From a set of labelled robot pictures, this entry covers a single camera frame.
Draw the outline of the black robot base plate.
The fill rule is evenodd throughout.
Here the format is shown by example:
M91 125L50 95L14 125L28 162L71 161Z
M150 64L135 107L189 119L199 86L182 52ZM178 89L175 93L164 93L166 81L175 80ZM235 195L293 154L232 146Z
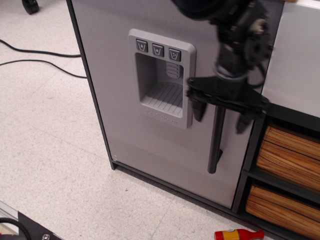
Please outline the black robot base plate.
M35 222L21 212L18 212L18 221L28 231L32 240L61 240L58 235Z

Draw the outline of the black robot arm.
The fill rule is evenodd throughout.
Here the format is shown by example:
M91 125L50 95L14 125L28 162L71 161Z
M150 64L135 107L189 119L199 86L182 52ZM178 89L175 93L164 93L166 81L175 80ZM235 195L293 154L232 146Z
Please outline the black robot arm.
M174 4L184 16L217 27L215 75L187 81L194 118L202 120L207 104L223 107L240 113L236 131L243 133L269 106L269 100L255 91L261 85L248 82L255 67L266 74L262 62L273 49L268 11L258 0L175 0Z

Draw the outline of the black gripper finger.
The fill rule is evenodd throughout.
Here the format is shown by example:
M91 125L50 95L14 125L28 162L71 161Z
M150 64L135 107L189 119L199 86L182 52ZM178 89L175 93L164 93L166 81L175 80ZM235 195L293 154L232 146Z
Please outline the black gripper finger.
M244 131L249 127L254 119L254 114L252 112L247 112L241 114L237 120L236 132L237 134L243 134Z
M193 116L196 121L201 122L206 111L207 104L199 100L192 100Z

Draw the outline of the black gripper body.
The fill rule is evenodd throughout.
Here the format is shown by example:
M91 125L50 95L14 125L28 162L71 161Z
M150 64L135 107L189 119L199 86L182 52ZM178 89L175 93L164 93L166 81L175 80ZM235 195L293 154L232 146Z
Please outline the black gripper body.
M260 116L270 101L255 91L244 78L240 81L226 80L218 76L192 77L187 80L187 97L191 101L223 107L240 114L253 113Z

